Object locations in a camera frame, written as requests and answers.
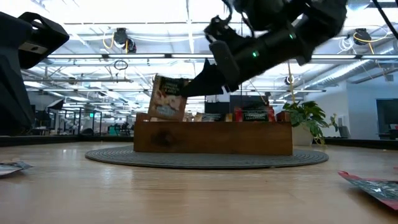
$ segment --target circular rug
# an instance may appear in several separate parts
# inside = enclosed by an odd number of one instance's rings
[[[318,164],[329,159],[318,151],[294,150],[293,156],[134,152],[132,146],[99,149],[86,158],[110,164],[176,169],[258,169]]]

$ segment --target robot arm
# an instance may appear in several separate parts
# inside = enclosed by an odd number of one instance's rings
[[[223,2],[231,9],[227,0]],[[295,58],[303,65],[311,60],[316,47],[336,36],[346,18],[347,0],[235,0],[235,9],[245,13],[246,24],[254,31],[268,31],[259,37],[241,37],[216,16],[205,34],[216,64],[206,60],[203,71],[182,91],[182,95],[233,92],[246,80]],[[302,19],[294,26],[299,15]]]

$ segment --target wooden floor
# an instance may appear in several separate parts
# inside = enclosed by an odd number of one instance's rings
[[[0,179],[0,223],[398,223],[398,216],[342,179],[398,179],[398,151],[330,146],[330,160],[263,170],[170,170],[89,161],[76,143],[0,148],[0,161],[35,166]]]

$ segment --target plant pot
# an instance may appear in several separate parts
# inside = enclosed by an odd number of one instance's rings
[[[294,146],[311,146],[313,136],[310,131],[304,129],[304,125],[300,124],[295,128],[292,128],[292,137]]]

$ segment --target green led light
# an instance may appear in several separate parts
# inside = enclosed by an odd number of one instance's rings
[[[253,57],[258,57],[259,56],[259,52],[258,51],[255,51],[255,52],[253,52]]]

